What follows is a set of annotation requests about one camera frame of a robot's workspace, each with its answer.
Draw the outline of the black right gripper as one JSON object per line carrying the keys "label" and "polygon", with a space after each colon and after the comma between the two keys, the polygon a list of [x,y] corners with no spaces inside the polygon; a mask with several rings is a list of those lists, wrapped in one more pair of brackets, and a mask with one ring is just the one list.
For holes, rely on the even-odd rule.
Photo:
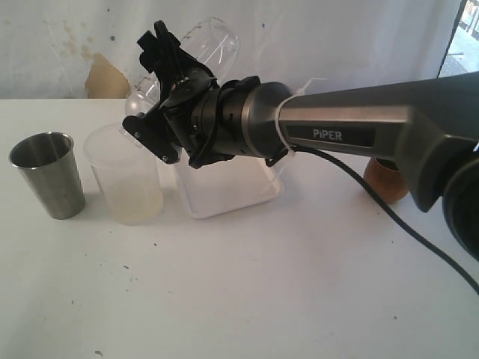
{"label": "black right gripper", "polygon": [[142,50],[139,62],[159,83],[159,144],[156,156],[168,165],[180,160],[185,150],[189,166],[201,168],[223,162],[213,152],[217,130],[213,124],[202,127],[201,112],[209,95],[217,103],[219,85],[213,72],[181,48],[180,41],[162,20],[154,23],[137,44]]}

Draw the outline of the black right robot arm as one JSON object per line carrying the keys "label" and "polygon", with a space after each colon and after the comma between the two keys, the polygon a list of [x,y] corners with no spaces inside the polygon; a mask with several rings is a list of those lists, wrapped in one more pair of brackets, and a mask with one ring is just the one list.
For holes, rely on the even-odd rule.
{"label": "black right robot arm", "polygon": [[295,95],[257,76],[220,85],[158,21],[138,40],[159,101],[123,127],[167,164],[235,156],[275,159],[309,149],[395,164],[416,206],[440,200],[456,240],[478,255],[478,75]]}

